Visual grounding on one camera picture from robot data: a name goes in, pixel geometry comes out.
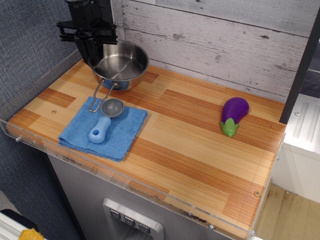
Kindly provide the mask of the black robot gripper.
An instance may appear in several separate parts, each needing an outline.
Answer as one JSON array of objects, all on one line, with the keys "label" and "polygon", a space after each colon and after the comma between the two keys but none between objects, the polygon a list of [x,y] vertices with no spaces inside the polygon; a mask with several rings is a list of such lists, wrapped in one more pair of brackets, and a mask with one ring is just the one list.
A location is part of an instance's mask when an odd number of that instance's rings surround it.
[{"label": "black robot gripper", "polygon": [[68,2],[69,21],[59,21],[60,40],[75,42],[83,61],[96,66],[103,57],[103,45],[109,44],[104,30],[100,2]]}]

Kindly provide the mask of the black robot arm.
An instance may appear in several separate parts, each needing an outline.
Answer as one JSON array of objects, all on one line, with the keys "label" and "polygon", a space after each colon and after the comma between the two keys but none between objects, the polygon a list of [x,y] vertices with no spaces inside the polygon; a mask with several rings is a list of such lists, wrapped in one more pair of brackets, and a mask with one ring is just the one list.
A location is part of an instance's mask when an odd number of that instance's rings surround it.
[{"label": "black robot arm", "polygon": [[69,21],[59,21],[60,40],[74,42],[88,65],[96,66],[103,58],[104,45],[117,45],[109,0],[67,0]]}]

